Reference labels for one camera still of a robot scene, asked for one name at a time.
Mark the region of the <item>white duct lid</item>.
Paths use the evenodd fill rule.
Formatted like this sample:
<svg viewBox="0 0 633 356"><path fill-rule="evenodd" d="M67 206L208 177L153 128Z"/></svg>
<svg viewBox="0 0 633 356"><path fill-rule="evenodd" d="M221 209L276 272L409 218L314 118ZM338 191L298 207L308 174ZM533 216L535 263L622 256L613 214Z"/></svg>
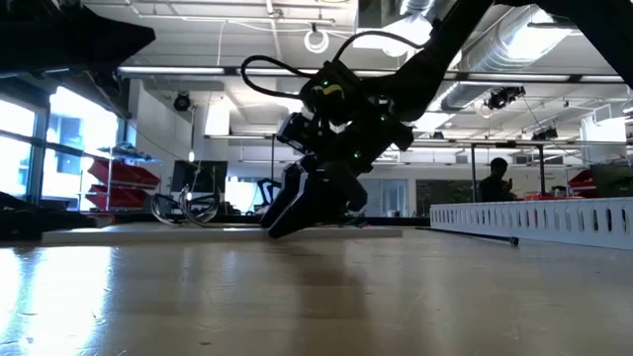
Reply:
<svg viewBox="0 0 633 356"><path fill-rule="evenodd" d="M389 227L312 227L291 233L286 239L402 237L400 228ZM45 232L44 245L116 245L152 242L212 242L264 240L261 228L198 228L166 225L119 225L101 229L74 229Z"/></svg>

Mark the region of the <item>white air diffuser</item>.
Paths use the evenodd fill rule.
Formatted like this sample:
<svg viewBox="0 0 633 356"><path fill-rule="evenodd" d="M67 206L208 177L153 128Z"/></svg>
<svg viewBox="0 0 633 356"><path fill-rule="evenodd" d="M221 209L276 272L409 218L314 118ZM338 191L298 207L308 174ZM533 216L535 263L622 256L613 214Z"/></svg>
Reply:
<svg viewBox="0 0 633 356"><path fill-rule="evenodd" d="M410 15L381 28L382 32L398 35L417 45L429 40L431 30L431 23L420 14ZM412 46L378 36L362 37L355 40L352 45L358 48L380 49L389 57L400 57L414 52Z"/></svg>

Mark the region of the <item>black frame stand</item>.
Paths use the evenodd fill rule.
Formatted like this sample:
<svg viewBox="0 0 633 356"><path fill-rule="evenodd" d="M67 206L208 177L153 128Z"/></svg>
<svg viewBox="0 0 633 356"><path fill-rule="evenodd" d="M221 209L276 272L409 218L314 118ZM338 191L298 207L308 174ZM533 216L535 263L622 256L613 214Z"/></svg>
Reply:
<svg viewBox="0 0 633 356"><path fill-rule="evenodd" d="M515 162L515 158L520 149L521 146L513 141L471 144L470 166L474 202L481 203L480 182L490 175L490 162L497 157L507 161L508 167L503 179L512 179L511 192L516 196L514 201L523 200L525 195L546 193L547 179L542 149L538 149L539 156L536 162L519 164Z"/></svg>

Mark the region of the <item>red bin rack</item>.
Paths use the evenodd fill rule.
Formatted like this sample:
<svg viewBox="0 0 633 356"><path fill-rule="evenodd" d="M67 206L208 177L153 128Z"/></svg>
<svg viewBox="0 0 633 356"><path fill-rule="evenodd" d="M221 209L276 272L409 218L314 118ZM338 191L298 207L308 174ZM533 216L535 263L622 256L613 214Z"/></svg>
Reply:
<svg viewBox="0 0 633 356"><path fill-rule="evenodd" d="M86 169L88 183L81 197L89 209L101 212L140 212L146 209L152 193L161 180L142 163L152 162L150 156L134 152L133 146L105 149L108 157L94 158Z"/></svg>

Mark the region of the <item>silver round ventilation duct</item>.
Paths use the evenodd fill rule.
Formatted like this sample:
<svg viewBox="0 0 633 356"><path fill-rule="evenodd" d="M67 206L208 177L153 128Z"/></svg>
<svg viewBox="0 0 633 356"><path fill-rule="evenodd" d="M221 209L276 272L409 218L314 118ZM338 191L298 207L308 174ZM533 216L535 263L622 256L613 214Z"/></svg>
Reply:
<svg viewBox="0 0 633 356"><path fill-rule="evenodd" d="M457 68L468 72L517 72L550 52L573 30L538 28L554 18L536 5L514 8L466 54Z"/></svg>

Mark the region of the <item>red storage bins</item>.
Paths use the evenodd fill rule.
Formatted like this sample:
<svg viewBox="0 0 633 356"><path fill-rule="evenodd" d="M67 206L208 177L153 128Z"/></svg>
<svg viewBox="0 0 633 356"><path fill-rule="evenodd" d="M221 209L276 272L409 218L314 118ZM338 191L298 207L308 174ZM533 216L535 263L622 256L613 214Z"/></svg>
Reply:
<svg viewBox="0 0 633 356"><path fill-rule="evenodd" d="M572 196L578 196L582 198L595 198L597 191L595 184L592 180L592 174L590 169L582 170L576 176L568 181L568 188Z"/></svg>

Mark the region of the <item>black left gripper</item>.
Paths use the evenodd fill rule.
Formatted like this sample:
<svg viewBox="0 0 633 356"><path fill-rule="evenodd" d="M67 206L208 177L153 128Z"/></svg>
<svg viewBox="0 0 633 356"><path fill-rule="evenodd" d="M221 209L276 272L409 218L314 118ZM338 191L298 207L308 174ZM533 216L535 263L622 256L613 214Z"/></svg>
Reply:
<svg viewBox="0 0 633 356"><path fill-rule="evenodd" d="M151 27L98 15L80 0L54 0L51 67L79 68L92 72L115 69L155 40Z"/></svg>

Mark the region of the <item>black aluminium table frame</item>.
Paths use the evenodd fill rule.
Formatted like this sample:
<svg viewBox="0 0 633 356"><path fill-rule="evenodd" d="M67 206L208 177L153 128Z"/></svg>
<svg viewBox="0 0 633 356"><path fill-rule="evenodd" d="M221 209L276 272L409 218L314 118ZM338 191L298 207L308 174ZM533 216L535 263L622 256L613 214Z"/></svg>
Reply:
<svg viewBox="0 0 633 356"><path fill-rule="evenodd" d="M150 213L96 213L96 217L110 216L115 223L157 223L156 219ZM238 215L219 215L210 220L210 223L222 224L259 224L259 216L238 216ZM365 217L365 218L337 218L334 220L317 222L319 224L343 225L343 224L368 224L374 226L413 226L413 227L430 227L429 218L382 218L382 217Z"/></svg>

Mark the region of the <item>white slotted cable duct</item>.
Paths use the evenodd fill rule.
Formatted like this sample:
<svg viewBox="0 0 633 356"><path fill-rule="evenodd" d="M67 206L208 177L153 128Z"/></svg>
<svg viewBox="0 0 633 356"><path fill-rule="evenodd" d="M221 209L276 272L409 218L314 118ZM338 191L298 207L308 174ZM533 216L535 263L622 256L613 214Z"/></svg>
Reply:
<svg viewBox="0 0 633 356"><path fill-rule="evenodd" d="M430 227L633 250L633 198L433 205Z"/></svg>

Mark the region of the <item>long ceiling light strip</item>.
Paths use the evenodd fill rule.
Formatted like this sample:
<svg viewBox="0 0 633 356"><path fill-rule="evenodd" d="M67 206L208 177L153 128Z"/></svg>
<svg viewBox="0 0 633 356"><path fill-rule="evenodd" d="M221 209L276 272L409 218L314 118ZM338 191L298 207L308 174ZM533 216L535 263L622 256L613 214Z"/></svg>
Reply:
<svg viewBox="0 0 633 356"><path fill-rule="evenodd" d="M352 70L359 77L380 77L395 74L395 70ZM188 66L120 66L123 75L189 75L189 76L237 76L237 67L188 67ZM246 69L247 75L258 77L299 76L288 69L254 67ZM466 82L522 82L522 83L581 83L581 84L625 84L619 75L608 74L553 74L553 73L512 73L512 72L465 72L447 71L445 81Z"/></svg>

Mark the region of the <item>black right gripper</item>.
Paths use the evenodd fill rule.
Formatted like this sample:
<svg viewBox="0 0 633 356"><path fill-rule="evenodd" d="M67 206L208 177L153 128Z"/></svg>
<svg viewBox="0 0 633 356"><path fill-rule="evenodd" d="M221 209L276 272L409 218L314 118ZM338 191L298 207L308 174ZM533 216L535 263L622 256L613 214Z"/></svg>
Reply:
<svg viewBox="0 0 633 356"><path fill-rule="evenodd" d="M348 162L357 171L369 171L387 148L401 150L413 143L412 128L395 113L394 100L369 91L363 81L341 61L328 61L300 91L305 117L318 124L315 155L326 162L307 171L299 164L282 174L282 189L261 219L271 238L281 238L324 221L324 175L345 199L348 211L362 213L367 192Z"/></svg>

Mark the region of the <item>person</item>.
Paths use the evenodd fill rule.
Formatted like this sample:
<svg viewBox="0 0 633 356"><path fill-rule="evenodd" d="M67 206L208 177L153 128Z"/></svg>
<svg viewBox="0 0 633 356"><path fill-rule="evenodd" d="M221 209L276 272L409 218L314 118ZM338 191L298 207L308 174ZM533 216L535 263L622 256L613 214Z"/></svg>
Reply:
<svg viewBox="0 0 633 356"><path fill-rule="evenodd" d="M512 179L503 179L507 171L507 161L497 157L490 162L490 175L480 182L480 195L482 203L514 201L516 196L511 192Z"/></svg>

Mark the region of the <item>clear safety glasses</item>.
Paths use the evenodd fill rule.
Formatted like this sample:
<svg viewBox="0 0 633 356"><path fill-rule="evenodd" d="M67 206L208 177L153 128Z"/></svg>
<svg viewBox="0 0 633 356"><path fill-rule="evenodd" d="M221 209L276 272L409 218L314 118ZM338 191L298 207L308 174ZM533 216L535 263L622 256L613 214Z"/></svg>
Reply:
<svg viewBox="0 0 633 356"><path fill-rule="evenodd" d="M220 209L221 202L220 194L203 194L195 198L193 189L187 184L176 199L162 194L153 195L150 200L150 211L161 223L174 226L189 223L209 228L211 220Z"/></svg>

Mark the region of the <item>black monitor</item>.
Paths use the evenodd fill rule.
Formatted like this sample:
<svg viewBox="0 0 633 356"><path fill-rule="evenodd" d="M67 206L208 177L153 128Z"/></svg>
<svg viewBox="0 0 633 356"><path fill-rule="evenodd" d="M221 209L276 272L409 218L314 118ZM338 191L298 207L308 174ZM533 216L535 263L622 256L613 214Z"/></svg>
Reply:
<svg viewBox="0 0 633 356"><path fill-rule="evenodd" d="M600 198L633 197L633 167L596 164L590 167L590 172Z"/></svg>
<svg viewBox="0 0 633 356"><path fill-rule="evenodd" d="M172 192L185 186L194 193L223 193L226 190L227 161L200 160L174 162Z"/></svg>

